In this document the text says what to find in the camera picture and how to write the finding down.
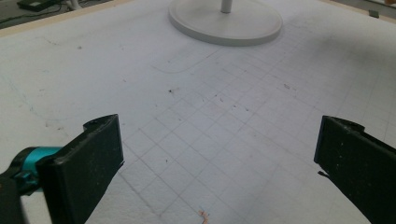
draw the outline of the circular base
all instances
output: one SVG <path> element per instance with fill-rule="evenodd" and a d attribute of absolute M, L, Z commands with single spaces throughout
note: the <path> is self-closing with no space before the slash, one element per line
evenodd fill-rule
<path fill-rule="evenodd" d="M 224 46 L 253 46 L 275 39 L 282 18 L 254 0 L 234 0 L 231 13 L 220 12 L 220 0 L 175 0 L 169 19 L 183 34 Z"/>

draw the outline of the cable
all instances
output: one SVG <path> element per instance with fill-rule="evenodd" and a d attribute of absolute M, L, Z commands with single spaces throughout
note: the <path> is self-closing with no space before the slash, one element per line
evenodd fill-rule
<path fill-rule="evenodd" d="M 59 4 L 59 8 L 57 10 L 55 10 L 55 11 L 44 12 L 44 13 L 40 13 L 40 14 L 24 14 L 24 15 L 17 16 L 17 17 L 10 17 L 10 18 L 6 18 L 6 19 L 0 21 L 0 24 L 6 23 L 8 21 L 14 21 L 14 20 L 22 19 L 22 18 L 40 17 L 40 16 L 44 16 L 44 15 L 48 15 L 48 14 L 59 12 L 59 11 L 61 11 L 61 9 L 62 9 L 62 4 L 60 3 Z"/>

